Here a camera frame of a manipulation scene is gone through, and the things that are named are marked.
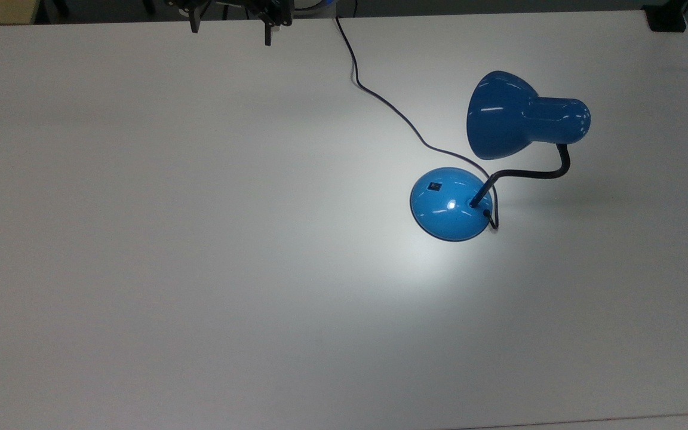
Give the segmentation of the black skeletal gripper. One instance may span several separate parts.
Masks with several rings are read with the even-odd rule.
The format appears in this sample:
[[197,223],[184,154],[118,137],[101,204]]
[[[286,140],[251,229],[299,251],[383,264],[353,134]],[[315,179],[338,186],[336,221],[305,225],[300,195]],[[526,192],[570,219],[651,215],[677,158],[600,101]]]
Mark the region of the black skeletal gripper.
[[177,9],[189,21],[191,32],[198,33],[208,9],[219,5],[232,11],[241,9],[249,17],[264,24],[264,44],[271,46],[272,32],[279,26],[290,26],[294,19],[294,1],[166,1],[165,5]]

